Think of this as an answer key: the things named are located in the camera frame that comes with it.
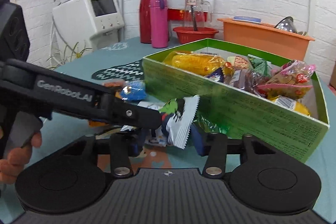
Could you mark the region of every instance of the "blue tablecloth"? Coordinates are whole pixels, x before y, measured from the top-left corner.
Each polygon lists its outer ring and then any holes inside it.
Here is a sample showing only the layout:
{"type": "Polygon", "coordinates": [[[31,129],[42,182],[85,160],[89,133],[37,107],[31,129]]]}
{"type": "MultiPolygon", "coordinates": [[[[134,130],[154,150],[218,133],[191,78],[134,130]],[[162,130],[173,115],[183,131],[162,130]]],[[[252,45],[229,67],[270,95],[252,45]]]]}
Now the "blue tablecloth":
{"type": "MultiPolygon", "coordinates": [[[[177,46],[177,41],[171,41],[169,46],[177,46]]],[[[77,78],[102,84],[103,81],[91,79],[91,75],[101,69],[110,68],[121,64],[127,64],[140,60],[143,56],[158,52],[151,45],[139,43],[139,38],[132,38],[125,42],[114,44],[110,48],[93,52],[87,56],[68,63],[57,69],[58,72],[77,78]]],[[[320,176],[322,191],[316,202],[314,210],[329,222],[336,220],[336,96],[329,90],[327,85],[322,84],[327,101],[330,117],[330,130],[325,135],[321,144],[306,164],[312,167],[320,176]]],[[[95,132],[98,129],[88,128],[87,121],[54,113],[53,120],[47,121],[42,129],[43,145],[35,149],[30,164],[33,164],[45,156],[57,151],[77,138],[95,132]]],[[[173,168],[198,167],[203,169],[206,157],[199,157],[194,147],[185,150],[169,148],[169,160],[173,168]]],[[[239,157],[229,155],[227,158],[227,171],[238,166],[239,157]]],[[[13,219],[23,213],[23,209],[15,195],[13,186],[9,186],[0,199],[0,219],[5,223],[11,223],[13,219]]]]}

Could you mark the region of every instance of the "red thermos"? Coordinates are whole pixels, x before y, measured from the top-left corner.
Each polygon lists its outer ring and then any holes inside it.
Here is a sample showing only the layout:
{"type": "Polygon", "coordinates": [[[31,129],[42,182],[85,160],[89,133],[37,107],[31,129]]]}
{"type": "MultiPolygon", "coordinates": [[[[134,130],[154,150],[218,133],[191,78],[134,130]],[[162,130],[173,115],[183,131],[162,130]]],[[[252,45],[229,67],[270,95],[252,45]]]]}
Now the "red thermos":
{"type": "Polygon", "coordinates": [[[150,1],[140,1],[140,42],[150,44],[151,41],[151,13],[150,13],[150,1]]]}

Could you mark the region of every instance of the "gray ribbed plate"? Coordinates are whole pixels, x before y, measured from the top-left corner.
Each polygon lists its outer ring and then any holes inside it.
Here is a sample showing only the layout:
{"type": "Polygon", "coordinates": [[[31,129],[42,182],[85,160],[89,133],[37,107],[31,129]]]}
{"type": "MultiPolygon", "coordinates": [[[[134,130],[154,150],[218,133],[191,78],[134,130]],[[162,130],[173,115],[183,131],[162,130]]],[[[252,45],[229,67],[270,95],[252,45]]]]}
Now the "gray ribbed plate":
{"type": "Polygon", "coordinates": [[[15,224],[318,224],[314,212],[273,216],[239,203],[220,180],[198,169],[140,169],[115,181],[94,205],[67,215],[26,212],[15,224]]]}

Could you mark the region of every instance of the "pink water bottle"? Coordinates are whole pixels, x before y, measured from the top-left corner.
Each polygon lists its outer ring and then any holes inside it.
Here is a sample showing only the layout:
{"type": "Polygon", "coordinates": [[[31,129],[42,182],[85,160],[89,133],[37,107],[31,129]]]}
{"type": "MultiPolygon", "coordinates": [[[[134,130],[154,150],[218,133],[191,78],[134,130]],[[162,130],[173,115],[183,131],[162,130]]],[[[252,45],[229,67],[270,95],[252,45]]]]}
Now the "pink water bottle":
{"type": "Polygon", "coordinates": [[[168,47],[168,7],[166,0],[151,0],[151,38],[153,48],[168,47]]]}

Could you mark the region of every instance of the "open box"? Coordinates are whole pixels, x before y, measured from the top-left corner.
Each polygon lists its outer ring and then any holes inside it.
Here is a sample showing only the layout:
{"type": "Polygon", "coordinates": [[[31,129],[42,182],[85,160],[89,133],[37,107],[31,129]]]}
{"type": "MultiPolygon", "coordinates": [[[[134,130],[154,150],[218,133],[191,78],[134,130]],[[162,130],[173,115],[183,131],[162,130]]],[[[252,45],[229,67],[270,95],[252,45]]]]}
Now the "open box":
{"type": "Polygon", "coordinates": [[[252,54],[276,66],[290,61],[254,48],[204,39],[144,57],[146,91],[164,102],[199,94],[199,111],[212,122],[227,124],[229,137],[241,138],[243,134],[251,133],[305,162],[329,129],[318,76],[315,73],[312,76],[314,88],[303,99],[312,113],[312,117],[308,117],[243,90],[162,63],[172,51],[213,52],[214,49],[231,52],[231,55],[252,54]]]}

